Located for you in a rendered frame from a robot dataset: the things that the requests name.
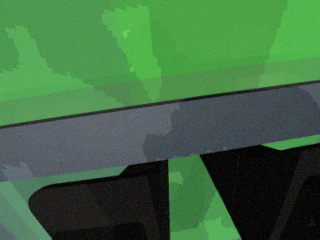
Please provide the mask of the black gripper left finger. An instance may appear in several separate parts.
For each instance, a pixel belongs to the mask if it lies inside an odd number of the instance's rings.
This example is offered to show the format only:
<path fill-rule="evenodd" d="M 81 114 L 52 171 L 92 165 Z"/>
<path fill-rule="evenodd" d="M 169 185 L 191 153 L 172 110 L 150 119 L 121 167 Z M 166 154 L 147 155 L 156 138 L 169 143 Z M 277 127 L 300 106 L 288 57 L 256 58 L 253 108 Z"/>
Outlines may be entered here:
<path fill-rule="evenodd" d="M 58 231 L 141 222 L 148 240 L 171 240 L 168 160 L 47 185 L 32 193 L 28 205 L 51 238 Z"/>

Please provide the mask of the clear low l-shaped wall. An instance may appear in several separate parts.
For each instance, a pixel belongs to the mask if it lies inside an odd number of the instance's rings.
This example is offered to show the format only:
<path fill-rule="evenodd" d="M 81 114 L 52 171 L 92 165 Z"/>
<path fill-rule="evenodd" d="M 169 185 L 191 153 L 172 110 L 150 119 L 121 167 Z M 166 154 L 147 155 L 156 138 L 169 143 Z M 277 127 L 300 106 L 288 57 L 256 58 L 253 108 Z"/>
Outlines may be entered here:
<path fill-rule="evenodd" d="M 195 71 L 0 101 L 0 126 L 320 80 L 320 56 Z M 0 193 L 0 240 L 40 240 Z"/>

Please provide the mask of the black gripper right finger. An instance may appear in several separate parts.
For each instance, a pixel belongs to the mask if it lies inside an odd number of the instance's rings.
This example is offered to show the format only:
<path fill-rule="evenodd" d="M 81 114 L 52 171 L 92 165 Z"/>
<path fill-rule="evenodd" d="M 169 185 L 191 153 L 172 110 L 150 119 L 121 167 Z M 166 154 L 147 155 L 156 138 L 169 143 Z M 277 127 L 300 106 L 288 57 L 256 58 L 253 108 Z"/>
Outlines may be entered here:
<path fill-rule="evenodd" d="M 200 155 L 242 240 L 279 240 L 303 182 L 320 174 L 320 143 Z"/>

